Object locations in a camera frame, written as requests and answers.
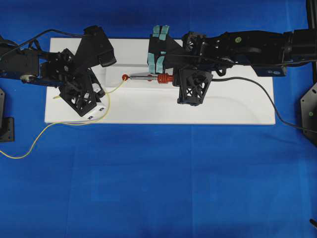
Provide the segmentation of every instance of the blue surface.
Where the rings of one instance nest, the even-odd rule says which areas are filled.
[[[47,29],[81,33],[101,25],[109,37],[189,30],[285,32],[307,27],[304,0],[7,1],[0,33],[19,43]],[[49,48],[48,34],[40,39]],[[283,117],[300,123],[298,100],[311,66],[274,80]],[[2,79],[21,155],[44,128],[44,87]],[[23,160],[0,159],[0,236],[316,237],[317,148],[282,125],[55,126]]]

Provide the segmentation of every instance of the wire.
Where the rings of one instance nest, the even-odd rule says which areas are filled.
[[[23,159],[23,158],[25,158],[26,156],[28,156],[28,155],[32,152],[32,150],[33,150],[33,148],[34,148],[36,142],[39,140],[39,138],[41,137],[41,135],[42,135],[49,127],[51,127],[51,126],[53,126],[53,125],[63,124],[63,125],[76,125],[76,126],[80,126],[80,125],[89,125],[89,124],[93,124],[93,123],[99,122],[100,120],[104,119],[104,118],[108,115],[108,113],[109,113],[109,111],[110,111],[110,107],[111,107],[110,93],[113,93],[115,90],[117,90],[118,88],[120,88],[120,87],[123,85],[124,82],[125,82],[125,81],[121,82],[121,83],[119,84],[119,86],[117,86],[117,87],[116,87],[115,89],[113,89],[112,91],[106,92],[106,96],[107,96],[107,99],[108,99],[108,107],[107,107],[107,110],[106,110],[105,114],[104,114],[101,118],[96,119],[96,120],[91,120],[91,121],[85,122],[85,123],[54,122],[54,123],[49,124],[48,126],[46,126],[46,127],[41,131],[41,133],[40,133],[40,134],[35,138],[35,140],[33,141],[33,143],[32,143],[32,145],[31,145],[30,149],[28,150],[28,152],[26,152],[24,155],[15,157],[15,156],[8,155],[7,153],[5,153],[5,152],[3,152],[3,151],[1,151],[1,150],[0,150],[0,153],[3,154],[4,156],[10,158],[10,159]]]
[[[251,82],[251,83],[254,83],[256,84],[257,86],[259,86],[264,92],[265,94],[267,95],[267,97],[269,98],[272,106],[274,107],[274,110],[275,110],[275,113],[277,115],[277,117],[280,119],[280,121],[288,126],[291,126],[291,127],[294,127],[294,128],[297,128],[297,129],[300,129],[300,130],[306,130],[306,131],[310,131],[310,132],[313,132],[313,133],[317,133],[317,131],[315,130],[310,130],[310,129],[307,129],[307,128],[304,128],[304,127],[301,127],[301,126],[297,126],[295,124],[292,124],[292,123],[289,123],[287,121],[284,121],[284,119],[281,117],[280,113],[278,112],[277,110],[277,107],[275,105],[275,103],[273,102],[272,98],[270,97],[270,95],[268,94],[268,92],[266,91],[266,89],[260,85],[258,82],[254,81],[254,80],[251,80],[251,79],[248,79],[248,78],[243,78],[243,77],[230,77],[230,78],[213,78],[211,81],[212,82],[225,82],[225,81],[229,81],[229,80],[234,80],[234,79],[240,79],[240,80],[245,80],[245,81],[248,81],[248,82]]]
[[[55,29],[49,29],[49,30],[46,30],[46,31],[43,31],[42,33],[36,35],[35,37],[33,37],[32,39],[30,40],[27,40],[25,42],[23,42],[22,44],[14,47],[13,49],[9,50],[8,52],[4,53],[2,56],[0,56],[0,61],[2,60],[2,58],[8,54],[10,54],[11,52],[21,48],[22,46],[25,46],[26,44],[36,40],[37,38],[39,38],[40,36],[48,33],[48,32],[56,32],[56,33],[59,33],[59,34],[62,34],[62,35],[65,35],[65,36],[72,36],[72,37],[80,37],[80,38],[83,38],[83,37],[90,37],[90,35],[80,35],[80,34],[72,34],[72,33],[68,33],[68,32],[63,32],[63,31],[59,31],[59,30],[55,30]]]

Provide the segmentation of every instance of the robotic arm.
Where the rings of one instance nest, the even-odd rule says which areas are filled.
[[[44,52],[37,37],[49,32],[81,37],[74,55],[70,50]],[[23,45],[28,48],[20,50]],[[105,95],[91,67],[116,63],[113,47],[101,27],[91,26],[84,35],[45,31],[21,45],[0,37],[0,77],[20,79],[23,83],[58,87],[60,96],[78,115],[92,119],[104,109],[100,98]]]
[[[179,87],[179,104],[197,106],[203,103],[212,81],[236,79],[214,79],[214,72],[224,76],[227,68],[235,65],[250,65],[260,77],[281,77],[286,75],[287,67],[317,61],[316,29],[283,34],[226,32],[212,38],[189,32],[182,37],[183,46],[177,44],[168,31],[168,26],[155,26],[150,36],[149,71],[158,75],[149,77],[156,77],[159,83],[172,82],[173,86]],[[173,75],[165,74],[168,68],[173,68]],[[317,145],[317,84],[301,99],[303,127],[285,122],[270,100],[283,123],[302,129],[304,135]]]

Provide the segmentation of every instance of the black cable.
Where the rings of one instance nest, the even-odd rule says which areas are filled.
[[[80,37],[80,38],[83,38],[83,37],[90,37],[90,35],[79,35],[79,34],[72,34],[72,33],[68,33],[68,32],[63,32],[63,31],[59,31],[59,30],[55,30],[55,29],[49,29],[49,30],[46,30],[46,31],[43,31],[42,33],[36,35],[35,37],[33,37],[32,39],[28,40],[28,41],[25,41],[23,42],[22,44],[16,46],[15,48],[9,50],[8,52],[4,53],[1,57],[0,57],[0,61],[2,60],[2,58],[8,54],[10,54],[11,52],[21,48],[22,46],[25,46],[26,44],[34,41],[35,39],[39,38],[40,36],[48,33],[48,32],[56,32],[56,33],[59,33],[59,34],[62,34],[62,35],[66,35],[66,36],[72,36],[72,37]]]
[[[269,100],[271,101],[271,104],[272,106],[274,107],[274,110],[275,110],[275,113],[277,115],[277,117],[280,119],[280,121],[288,126],[291,126],[291,127],[294,127],[294,128],[297,128],[297,129],[300,129],[300,130],[306,130],[306,131],[310,131],[310,132],[313,132],[313,133],[317,133],[317,131],[315,130],[310,130],[310,129],[307,129],[307,128],[304,128],[304,127],[300,127],[300,126],[297,126],[295,124],[292,124],[292,123],[289,123],[287,121],[284,121],[283,118],[281,117],[280,113],[278,112],[277,110],[277,107],[276,105],[274,104],[272,98],[270,97],[270,95],[268,94],[268,92],[266,91],[266,89],[260,85],[258,82],[254,81],[254,80],[251,80],[251,79],[248,79],[248,78],[243,78],[243,77],[230,77],[230,78],[213,78],[211,81],[212,82],[225,82],[225,81],[229,81],[229,80],[234,80],[234,79],[240,79],[240,80],[245,80],[245,81],[248,81],[248,82],[251,82],[251,83],[254,83],[256,84],[257,86],[259,86],[260,88],[262,88],[262,90],[265,92],[265,94],[267,95],[267,97],[269,98]]]
[[[205,57],[205,56],[193,56],[193,55],[182,55],[182,54],[161,54],[160,56],[179,56],[179,57],[189,57],[189,58],[201,58],[201,59],[205,59],[205,60],[210,60],[213,61],[215,63],[220,63],[220,64],[227,64],[230,66],[234,66],[234,65],[248,65],[248,66],[292,66],[294,65],[294,67],[297,66],[302,66],[305,65],[306,63],[310,63],[310,62],[317,62],[317,59],[310,59],[310,60],[302,60],[302,61],[293,61],[293,62],[284,62],[284,63],[277,63],[277,64],[262,64],[262,63],[234,63],[234,62],[228,62],[225,60],[220,60],[220,59],[214,59],[214,58],[209,58],[209,57]]]

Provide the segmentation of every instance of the white platform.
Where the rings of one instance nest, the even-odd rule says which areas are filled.
[[[147,73],[147,39],[110,39],[117,63],[94,73],[100,83],[111,90],[124,73]],[[51,38],[51,52],[69,48],[76,52],[80,39]],[[225,77],[243,76],[259,82],[273,98],[271,77],[257,77],[251,67],[234,66]],[[111,94],[111,110],[101,123],[148,124],[275,124],[274,109],[265,93],[256,85],[233,80],[212,82],[204,103],[197,107],[177,104],[179,89],[156,81],[128,80]],[[53,99],[58,89],[48,87],[45,122],[83,121],[63,99]]]

